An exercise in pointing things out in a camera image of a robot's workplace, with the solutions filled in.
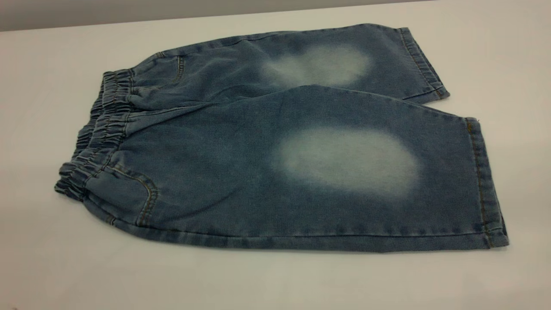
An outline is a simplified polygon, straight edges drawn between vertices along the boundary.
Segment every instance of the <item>white surface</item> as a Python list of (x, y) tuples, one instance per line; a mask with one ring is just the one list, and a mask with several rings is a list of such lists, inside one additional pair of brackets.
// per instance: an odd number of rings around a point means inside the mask
[[(0, 34), (0, 309), (547, 309), (551, 23), (547, 0), (428, 1)], [(408, 26), (477, 117), (511, 245), (351, 254), (149, 242), (53, 191), (103, 71), (194, 42), (357, 23)]]
[(423, 0), (2, 0), (0, 31)]

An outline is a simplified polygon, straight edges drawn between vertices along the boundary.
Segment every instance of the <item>gray wall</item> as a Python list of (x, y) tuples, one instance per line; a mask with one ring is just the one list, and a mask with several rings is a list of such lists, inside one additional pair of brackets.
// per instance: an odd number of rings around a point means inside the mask
[(0, 31), (415, 0), (0, 0)]

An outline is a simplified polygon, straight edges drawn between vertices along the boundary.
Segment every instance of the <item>hem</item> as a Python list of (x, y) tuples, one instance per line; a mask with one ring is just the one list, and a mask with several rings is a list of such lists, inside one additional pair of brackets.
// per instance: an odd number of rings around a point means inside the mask
[(482, 228), (490, 248), (504, 247), (509, 245), (509, 239), (495, 192), (486, 145), (480, 130), (480, 123), (472, 117), (465, 118), (465, 121), (467, 123), (467, 131), (471, 137), (476, 164)]
[(446, 87), (444, 87), (444, 84), (434, 70), (434, 67), (431, 65), (431, 63), (413, 38), (411, 31), (409, 31), (408, 28), (399, 28), (398, 31), (400, 32), (400, 35), (402, 37), (404, 47), (411, 55), (413, 62), (419, 69), (419, 72), (425, 79), (427, 85), (432, 88), (431, 91), (425, 94), (412, 96), (407, 99), (415, 98), (415, 101), (427, 103), (429, 101), (440, 100), (449, 97), (450, 93), (447, 91)]
[(71, 161), (61, 166), (55, 191), (84, 200), (87, 181), (103, 170), (125, 136), (126, 119), (133, 111), (131, 93), (131, 70), (104, 73), (90, 121), (78, 133)]

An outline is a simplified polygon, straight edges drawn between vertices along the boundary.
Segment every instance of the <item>denim shorts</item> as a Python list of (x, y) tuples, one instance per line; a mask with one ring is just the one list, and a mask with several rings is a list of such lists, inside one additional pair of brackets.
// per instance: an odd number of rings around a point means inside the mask
[(150, 240), (367, 252), (508, 245), (479, 122), (408, 28), (234, 36), (103, 76), (56, 190)]

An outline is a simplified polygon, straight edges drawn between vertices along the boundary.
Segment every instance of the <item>bleached spot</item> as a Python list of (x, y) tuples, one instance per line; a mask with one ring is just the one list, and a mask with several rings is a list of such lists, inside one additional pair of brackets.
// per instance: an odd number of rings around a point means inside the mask
[(266, 79), (285, 88), (312, 84), (336, 87), (355, 82), (369, 67), (369, 57), (353, 46), (323, 45), (267, 61), (262, 70)]
[(313, 186), (403, 199), (419, 179), (419, 162), (400, 140), (376, 130), (307, 129), (285, 138), (277, 169)]

